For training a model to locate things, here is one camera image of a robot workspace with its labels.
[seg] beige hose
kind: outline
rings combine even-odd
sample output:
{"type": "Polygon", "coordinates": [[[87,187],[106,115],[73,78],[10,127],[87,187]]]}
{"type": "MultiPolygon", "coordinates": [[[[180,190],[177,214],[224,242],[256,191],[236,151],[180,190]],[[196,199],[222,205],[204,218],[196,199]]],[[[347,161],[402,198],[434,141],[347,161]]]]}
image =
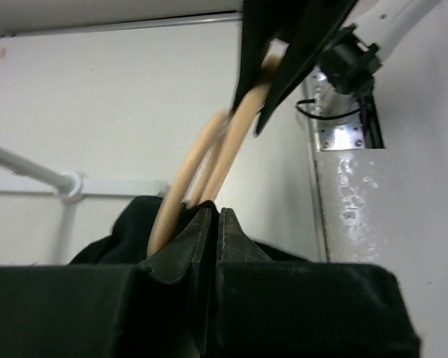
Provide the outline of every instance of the beige hose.
{"type": "Polygon", "coordinates": [[[214,143],[211,153],[209,153],[208,160],[206,161],[206,165],[202,170],[201,175],[196,184],[194,184],[193,192],[189,197],[189,201],[187,202],[187,207],[195,207],[197,204],[202,203],[204,200],[201,200],[202,193],[206,185],[208,184],[209,178],[212,175],[212,171],[216,166],[217,159],[221,153],[223,148],[223,143],[225,139],[225,133],[220,135],[214,143]]]}
{"type": "Polygon", "coordinates": [[[272,84],[272,75],[277,70],[277,67],[279,67],[279,64],[280,57],[269,56],[262,69],[264,78],[261,79],[259,84],[248,91],[241,101],[236,113],[232,117],[228,133],[224,139],[221,155],[217,160],[211,178],[202,193],[199,203],[206,200],[213,201],[216,199],[217,193],[221,189],[225,177],[229,173],[231,165],[237,156],[239,148],[254,121],[255,115],[265,102],[270,90],[270,85],[272,84]]]}
{"type": "Polygon", "coordinates": [[[216,198],[255,115],[265,102],[273,75],[279,64],[280,57],[275,55],[269,56],[264,61],[258,83],[244,96],[231,120],[225,137],[220,137],[222,129],[228,120],[224,112],[214,115],[202,129],[159,208],[151,235],[149,236],[148,256],[161,250],[170,240],[181,211],[181,202],[199,164],[213,144],[214,146],[208,156],[208,162],[202,176],[191,195],[190,205],[202,203],[206,200],[213,201],[216,198]]]}
{"type": "Polygon", "coordinates": [[[227,121],[226,112],[216,113],[202,129],[195,144],[187,153],[186,159],[184,159],[174,182],[169,188],[169,192],[159,207],[155,223],[149,236],[148,256],[161,250],[168,243],[178,220],[181,211],[181,202],[186,195],[189,184],[199,168],[202,158],[204,158],[208,149],[214,144],[227,121]]]}

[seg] white pipe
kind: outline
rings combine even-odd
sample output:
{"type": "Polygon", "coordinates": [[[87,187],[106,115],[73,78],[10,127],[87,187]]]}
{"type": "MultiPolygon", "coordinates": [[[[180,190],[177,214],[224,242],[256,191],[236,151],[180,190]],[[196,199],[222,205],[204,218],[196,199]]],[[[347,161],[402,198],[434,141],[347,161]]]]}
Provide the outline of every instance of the white pipe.
{"type": "Polygon", "coordinates": [[[31,160],[20,157],[6,149],[0,148],[0,166],[18,175],[25,175],[48,185],[54,186],[59,192],[70,191],[74,187],[72,178],[54,172],[31,160]]]}

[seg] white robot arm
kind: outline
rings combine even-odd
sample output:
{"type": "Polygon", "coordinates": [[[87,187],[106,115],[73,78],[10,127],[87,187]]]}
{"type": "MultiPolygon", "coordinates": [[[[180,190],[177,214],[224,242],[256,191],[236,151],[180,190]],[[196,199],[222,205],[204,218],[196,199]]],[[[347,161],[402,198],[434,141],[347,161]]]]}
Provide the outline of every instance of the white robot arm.
{"type": "Polygon", "coordinates": [[[441,0],[382,0],[360,16],[354,34],[366,45],[379,47],[384,63],[406,34],[441,0]]]}
{"type": "Polygon", "coordinates": [[[355,98],[373,87],[373,73],[440,1],[381,0],[342,29],[319,63],[328,80],[319,97],[320,115],[348,112],[355,98]]]}

